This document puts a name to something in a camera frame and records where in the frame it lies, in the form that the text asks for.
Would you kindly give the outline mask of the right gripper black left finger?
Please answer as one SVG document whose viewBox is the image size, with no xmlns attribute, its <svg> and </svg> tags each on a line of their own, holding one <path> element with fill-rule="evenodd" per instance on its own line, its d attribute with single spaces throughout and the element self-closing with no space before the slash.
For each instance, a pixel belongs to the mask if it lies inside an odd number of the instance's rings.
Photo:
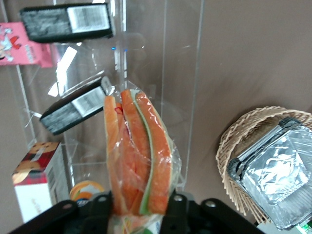
<svg viewBox="0 0 312 234">
<path fill-rule="evenodd" d="M 83 206 L 78 207 L 78 216 L 65 224 L 65 234 L 108 234 L 112 216 L 113 196 L 110 191 L 95 194 Z"/>
</svg>

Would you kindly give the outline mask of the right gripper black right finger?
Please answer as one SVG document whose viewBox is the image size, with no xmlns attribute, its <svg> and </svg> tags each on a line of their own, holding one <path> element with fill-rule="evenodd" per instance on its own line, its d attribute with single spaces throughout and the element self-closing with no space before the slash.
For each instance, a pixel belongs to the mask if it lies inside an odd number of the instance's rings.
<svg viewBox="0 0 312 234">
<path fill-rule="evenodd" d="M 159 232 L 161 234 L 197 234 L 201 221 L 200 206 L 195 202 L 194 196 L 187 192 L 173 192 Z"/>
</svg>

